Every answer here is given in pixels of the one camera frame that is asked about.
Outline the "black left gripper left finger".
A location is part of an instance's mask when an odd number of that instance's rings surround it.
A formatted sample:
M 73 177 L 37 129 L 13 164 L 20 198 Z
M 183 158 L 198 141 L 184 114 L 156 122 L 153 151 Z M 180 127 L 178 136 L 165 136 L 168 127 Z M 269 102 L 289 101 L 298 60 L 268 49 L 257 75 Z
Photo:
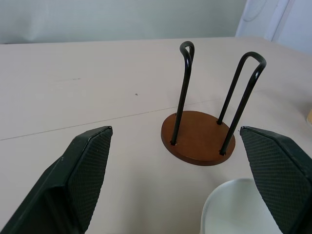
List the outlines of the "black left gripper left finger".
M 103 185 L 113 128 L 76 136 L 3 227 L 3 234 L 83 234 Z

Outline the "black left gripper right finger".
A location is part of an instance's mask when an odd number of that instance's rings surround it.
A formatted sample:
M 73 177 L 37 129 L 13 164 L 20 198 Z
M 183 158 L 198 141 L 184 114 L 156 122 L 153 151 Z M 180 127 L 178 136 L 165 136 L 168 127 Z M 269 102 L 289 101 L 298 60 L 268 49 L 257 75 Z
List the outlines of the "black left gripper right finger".
M 312 159 L 289 137 L 250 126 L 240 136 L 256 187 L 284 234 L 312 232 Z

